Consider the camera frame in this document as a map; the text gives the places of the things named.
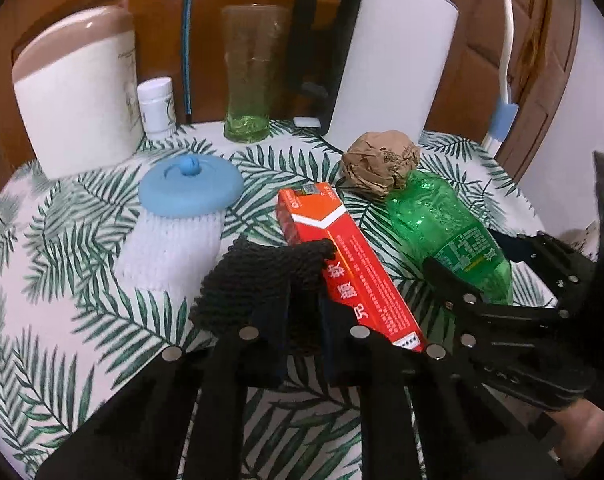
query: red and orange box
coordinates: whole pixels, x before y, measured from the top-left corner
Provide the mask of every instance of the red and orange box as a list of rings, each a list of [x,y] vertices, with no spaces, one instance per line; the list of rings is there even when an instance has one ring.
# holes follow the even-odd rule
[[[323,271],[333,301],[352,307],[360,324],[393,344],[422,350],[425,340],[413,314],[329,184],[281,189],[276,212],[287,244],[323,238],[335,244],[335,260]]]

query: brown container lid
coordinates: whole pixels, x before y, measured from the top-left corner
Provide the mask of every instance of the brown container lid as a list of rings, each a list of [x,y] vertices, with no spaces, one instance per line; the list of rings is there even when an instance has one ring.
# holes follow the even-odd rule
[[[13,84],[88,44],[133,30],[133,15],[115,6],[81,10],[54,23],[20,53]]]

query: small white bottle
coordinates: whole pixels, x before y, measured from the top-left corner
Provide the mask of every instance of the small white bottle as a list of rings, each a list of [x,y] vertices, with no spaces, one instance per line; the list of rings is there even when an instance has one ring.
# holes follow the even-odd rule
[[[175,133],[173,83],[170,77],[156,77],[138,85],[142,127],[150,140],[162,140]]]

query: blue cord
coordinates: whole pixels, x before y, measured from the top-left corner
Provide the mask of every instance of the blue cord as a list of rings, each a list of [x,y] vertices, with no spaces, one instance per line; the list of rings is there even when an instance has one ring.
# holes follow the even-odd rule
[[[184,112],[188,120],[191,115],[191,66],[189,63],[189,41],[191,37],[191,5],[193,0],[182,0],[182,81],[184,88]]]

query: white wall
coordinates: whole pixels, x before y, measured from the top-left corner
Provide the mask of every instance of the white wall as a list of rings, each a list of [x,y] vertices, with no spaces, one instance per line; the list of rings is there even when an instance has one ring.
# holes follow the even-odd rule
[[[569,80],[546,137],[520,181],[547,232],[584,229],[597,219],[592,152],[604,152],[604,18],[582,0]]]

